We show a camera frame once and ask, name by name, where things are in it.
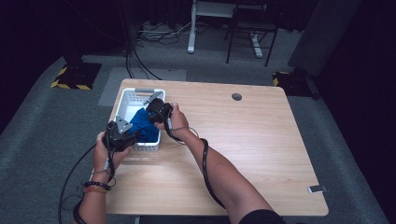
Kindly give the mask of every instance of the beaded bracelet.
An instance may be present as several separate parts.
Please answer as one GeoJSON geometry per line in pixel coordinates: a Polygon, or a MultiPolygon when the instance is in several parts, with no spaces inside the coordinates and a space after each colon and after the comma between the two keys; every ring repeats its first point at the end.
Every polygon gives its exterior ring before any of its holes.
{"type": "Polygon", "coordinates": [[[99,189],[99,188],[94,188],[94,187],[88,187],[88,188],[84,188],[84,193],[86,193],[86,192],[108,193],[109,190],[106,190],[106,189],[99,189]]]}
{"type": "Polygon", "coordinates": [[[88,181],[87,183],[84,184],[84,187],[87,188],[87,187],[92,186],[92,185],[102,187],[102,188],[104,188],[105,190],[108,190],[108,191],[111,190],[111,187],[109,185],[101,183],[101,182],[96,182],[96,181],[88,181]]]}

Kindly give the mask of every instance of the person's right hand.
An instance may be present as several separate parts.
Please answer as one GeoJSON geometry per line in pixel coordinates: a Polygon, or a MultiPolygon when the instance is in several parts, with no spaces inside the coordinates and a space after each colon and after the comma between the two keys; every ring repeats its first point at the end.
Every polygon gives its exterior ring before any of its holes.
{"type": "MultiPolygon", "coordinates": [[[[171,106],[173,107],[171,122],[172,122],[172,135],[176,138],[183,138],[185,133],[189,133],[189,122],[187,121],[186,116],[183,112],[181,112],[178,108],[177,103],[172,103],[171,106]]],[[[163,123],[155,123],[154,124],[158,129],[163,130],[164,125],[163,123]]]]}

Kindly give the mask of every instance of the white desk frame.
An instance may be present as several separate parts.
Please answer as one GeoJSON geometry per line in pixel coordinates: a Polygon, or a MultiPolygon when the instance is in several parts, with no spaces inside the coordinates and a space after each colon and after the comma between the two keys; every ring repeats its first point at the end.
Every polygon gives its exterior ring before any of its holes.
{"type": "MultiPolygon", "coordinates": [[[[190,54],[195,52],[195,36],[196,36],[195,23],[197,16],[232,18],[234,8],[235,8],[235,4],[201,2],[201,1],[193,0],[192,8],[191,8],[190,39],[189,39],[189,46],[187,48],[187,52],[190,54]]],[[[257,34],[252,34],[250,36],[250,40],[254,47],[256,57],[262,58],[262,50],[260,49],[260,44],[257,40],[257,34]]]]}

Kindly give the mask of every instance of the blue cloth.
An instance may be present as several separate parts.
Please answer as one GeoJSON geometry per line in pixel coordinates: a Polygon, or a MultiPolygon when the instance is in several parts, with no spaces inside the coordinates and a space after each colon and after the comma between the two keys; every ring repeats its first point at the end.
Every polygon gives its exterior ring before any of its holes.
{"type": "Polygon", "coordinates": [[[131,119],[132,128],[128,134],[132,134],[137,130],[140,130],[140,134],[137,137],[137,143],[155,143],[158,140],[158,130],[153,123],[149,121],[149,113],[142,107],[140,108],[134,117],[131,119]]]}

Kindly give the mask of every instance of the wooden table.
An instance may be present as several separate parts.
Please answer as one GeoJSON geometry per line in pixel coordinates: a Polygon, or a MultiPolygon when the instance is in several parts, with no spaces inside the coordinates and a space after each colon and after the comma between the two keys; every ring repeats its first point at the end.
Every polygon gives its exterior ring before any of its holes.
{"type": "MultiPolygon", "coordinates": [[[[321,193],[288,99],[277,87],[125,79],[125,88],[163,89],[200,137],[227,157],[281,216],[326,216],[321,193]],[[232,98],[242,95],[241,101],[232,98]]],[[[158,151],[133,151],[107,194],[107,212],[133,215],[226,215],[205,188],[187,147],[162,133],[158,151]]]]}

